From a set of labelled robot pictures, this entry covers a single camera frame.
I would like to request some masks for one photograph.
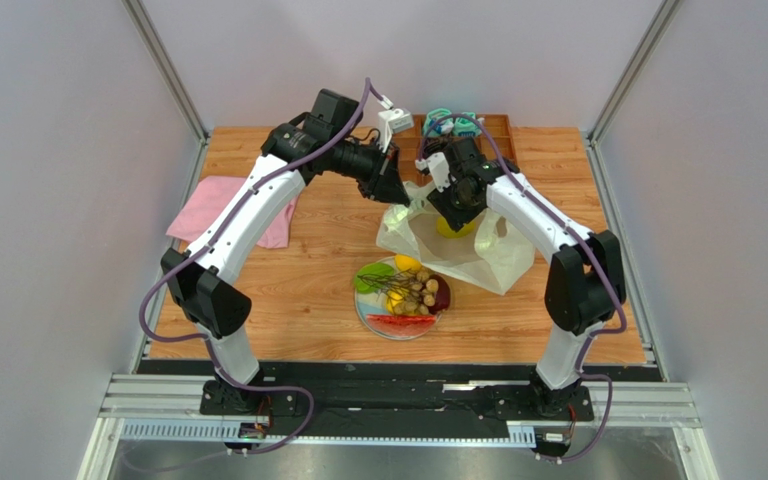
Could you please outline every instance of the metal floor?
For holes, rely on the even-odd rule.
[[[572,452],[594,430],[577,429]],[[184,463],[221,451],[206,442],[122,441],[117,455],[140,468]],[[526,449],[289,445],[262,457],[221,457],[159,475],[138,473],[116,460],[110,479],[427,480],[427,479],[685,479],[670,428],[615,428],[592,452],[563,467],[538,462]]]

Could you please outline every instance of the brown tray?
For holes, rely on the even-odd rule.
[[[478,113],[477,117],[485,118],[485,128],[488,133],[496,140],[499,152],[503,157],[509,159],[517,165],[516,151],[514,150],[514,141],[511,135],[511,124],[508,122],[508,115],[496,115],[488,113]],[[419,173],[414,165],[417,158],[417,151],[422,140],[422,125],[425,123],[425,115],[414,115],[414,128],[399,132],[393,136],[393,141],[399,146],[399,173],[402,180],[411,180],[417,185],[425,185],[430,178]],[[479,147],[482,153],[489,159],[496,159],[490,143],[484,135],[479,136]]]

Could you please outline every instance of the dried fruit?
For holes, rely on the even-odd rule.
[[[403,298],[404,297],[399,295],[397,292],[387,292],[387,302],[386,302],[387,311],[395,314],[396,307],[402,304]]]
[[[438,284],[437,294],[434,296],[434,306],[428,307],[428,311],[431,314],[437,314],[449,308],[452,301],[452,292],[449,289],[449,284],[443,280],[443,277],[439,275],[432,275],[431,280],[435,280]]]

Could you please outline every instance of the pink towel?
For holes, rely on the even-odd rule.
[[[197,240],[221,215],[224,207],[245,185],[245,180],[244,177],[207,177],[201,180],[165,233],[187,242]],[[289,222],[297,203],[298,197],[295,197],[278,213],[257,245],[264,248],[286,248],[289,245]]]

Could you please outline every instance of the white plastic bag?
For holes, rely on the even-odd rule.
[[[535,246],[498,213],[485,210],[461,238],[437,232],[440,214],[425,200],[434,188],[405,182],[411,205],[391,205],[381,218],[375,244],[408,255],[438,273],[504,295],[535,260]]]

